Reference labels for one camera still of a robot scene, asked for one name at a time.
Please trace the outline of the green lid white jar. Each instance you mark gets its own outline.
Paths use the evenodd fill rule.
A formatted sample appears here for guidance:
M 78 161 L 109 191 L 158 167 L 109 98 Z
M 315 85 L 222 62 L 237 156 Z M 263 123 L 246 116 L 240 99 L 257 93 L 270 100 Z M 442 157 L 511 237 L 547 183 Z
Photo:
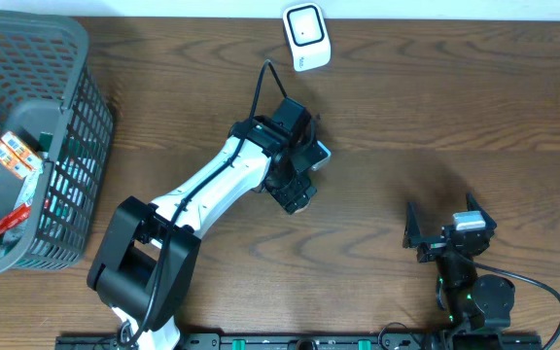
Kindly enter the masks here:
M 304 205 L 303 207 L 297 209 L 293 214 L 298 214 L 301 213 L 303 211 L 305 211 L 308 208 L 309 205 Z

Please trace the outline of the orange juice box pair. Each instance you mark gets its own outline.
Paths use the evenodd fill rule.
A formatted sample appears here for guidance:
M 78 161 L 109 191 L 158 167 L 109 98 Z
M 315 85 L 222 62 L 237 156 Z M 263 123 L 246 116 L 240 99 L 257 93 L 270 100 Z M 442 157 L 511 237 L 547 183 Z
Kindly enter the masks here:
M 42 158 L 12 131 L 0 137 L 0 164 L 21 180 L 43 171 Z

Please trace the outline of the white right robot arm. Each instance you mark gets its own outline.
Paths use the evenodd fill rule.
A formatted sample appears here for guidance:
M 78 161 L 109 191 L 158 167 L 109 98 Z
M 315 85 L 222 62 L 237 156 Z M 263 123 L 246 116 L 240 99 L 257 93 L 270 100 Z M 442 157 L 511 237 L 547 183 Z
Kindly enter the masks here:
M 497 223 L 466 195 L 467 209 L 452 215 L 452 224 L 438 235 L 421 232 L 414 205 L 406 207 L 402 246 L 417 251 L 419 263 L 437 264 L 437 300 L 455 326 L 466 332 L 502 330 L 510 326 L 515 287 L 508 279 L 476 271 L 473 259 L 490 246 Z

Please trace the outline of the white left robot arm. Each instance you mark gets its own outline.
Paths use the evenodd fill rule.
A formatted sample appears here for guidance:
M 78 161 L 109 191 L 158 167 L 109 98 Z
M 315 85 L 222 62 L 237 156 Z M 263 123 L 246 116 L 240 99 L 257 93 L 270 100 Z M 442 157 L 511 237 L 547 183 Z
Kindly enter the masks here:
M 131 196 L 116 209 L 87 285 L 122 318 L 119 349 L 171 349 L 173 316 L 189 289 L 203 235 L 243 194 L 262 188 L 294 214 L 316 190 L 305 154 L 316 123 L 286 97 L 271 117 L 233 125 L 220 152 L 184 184 L 146 203 Z

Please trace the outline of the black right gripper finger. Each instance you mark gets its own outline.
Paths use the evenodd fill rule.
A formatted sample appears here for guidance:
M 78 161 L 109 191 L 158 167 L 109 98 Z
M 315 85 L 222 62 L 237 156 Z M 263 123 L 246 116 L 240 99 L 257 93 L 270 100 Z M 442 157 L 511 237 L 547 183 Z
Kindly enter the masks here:
M 482 208 L 482 206 L 478 204 L 477 200 L 475 199 L 475 197 L 473 196 L 473 194 L 471 192 L 466 193 L 466 206 L 467 206 L 467 211 L 468 212 L 476 211 L 481 215 L 483 221 L 485 222 L 485 226 L 487 228 L 496 228 L 497 227 L 497 223 Z
M 414 205 L 408 202 L 406 206 L 406 221 L 402 239 L 402 246 L 405 249 L 416 248 L 421 242 L 421 230 L 417 221 Z

